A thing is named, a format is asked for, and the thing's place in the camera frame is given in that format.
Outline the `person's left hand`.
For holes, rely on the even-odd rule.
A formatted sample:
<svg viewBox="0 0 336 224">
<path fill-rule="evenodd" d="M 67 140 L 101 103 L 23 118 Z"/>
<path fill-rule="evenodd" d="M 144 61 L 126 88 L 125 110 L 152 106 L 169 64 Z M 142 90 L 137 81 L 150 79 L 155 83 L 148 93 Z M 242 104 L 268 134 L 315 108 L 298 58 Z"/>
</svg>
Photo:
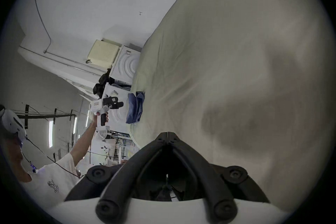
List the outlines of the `person's left hand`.
<svg viewBox="0 0 336 224">
<path fill-rule="evenodd" d="M 90 128 L 96 128 L 97 127 L 97 118 L 98 116 L 100 115 L 100 112 L 92 112 L 92 111 L 89 111 L 89 114 L 88 114 L 88 119 L 90 120 L 90 124 L 88 125 L 88 127 Z"/>
</svg>

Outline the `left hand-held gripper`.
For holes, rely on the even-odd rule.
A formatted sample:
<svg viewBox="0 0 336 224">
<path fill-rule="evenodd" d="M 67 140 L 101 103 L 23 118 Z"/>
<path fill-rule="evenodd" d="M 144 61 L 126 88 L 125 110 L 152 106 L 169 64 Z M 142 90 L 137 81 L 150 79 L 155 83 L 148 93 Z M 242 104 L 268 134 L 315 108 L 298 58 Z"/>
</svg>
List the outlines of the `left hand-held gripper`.
<svg viewBox="0 0 336 224">
<path fill-rule="evenodd" d="M 90 103 L 90 112 L 97 116 L 97 126 L 95 130 L 95 139 L 99 141 L 105 140 L 109 129 L 108 112 L 110 109 L 117 110 L 124 106 L 124 102 L 119 101 L 118 97 L 110 96 L 103 100 L 95 100 Z"/>
</svg>

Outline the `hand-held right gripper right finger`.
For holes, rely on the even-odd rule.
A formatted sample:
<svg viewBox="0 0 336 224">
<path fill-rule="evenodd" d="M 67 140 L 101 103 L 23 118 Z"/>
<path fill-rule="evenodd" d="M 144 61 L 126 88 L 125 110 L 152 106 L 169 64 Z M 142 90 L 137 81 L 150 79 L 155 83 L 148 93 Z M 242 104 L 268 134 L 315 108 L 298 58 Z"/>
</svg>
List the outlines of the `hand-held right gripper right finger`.
<svg viewBox="0 0 336 224">
<path fill-rule="evenodd" d="M 243 167 L 212 165 L 173 132 L 167 133 L 167 144 L 198 179 L 211 220 L 233 220 L 238 213 L 234 199 L 270 204 L 265 193 Z"/>
</svg>

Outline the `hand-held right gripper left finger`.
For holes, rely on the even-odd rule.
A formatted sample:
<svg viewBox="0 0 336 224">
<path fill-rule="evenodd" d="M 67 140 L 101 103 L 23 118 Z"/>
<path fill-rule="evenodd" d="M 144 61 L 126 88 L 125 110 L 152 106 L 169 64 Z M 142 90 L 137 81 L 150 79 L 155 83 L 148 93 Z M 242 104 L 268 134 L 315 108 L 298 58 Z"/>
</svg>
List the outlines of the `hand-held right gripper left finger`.
<svg viewBox="0 0 336 224">
<path fill-rule="evenodd" d="M 167 132 L 139 150 L 124 165 L 93 166 L 69 192 L 65 201 L 99 197 L 95 213 L 99 219 L 121 219 L 138 176 L 167 143 Z"/>
</svg>

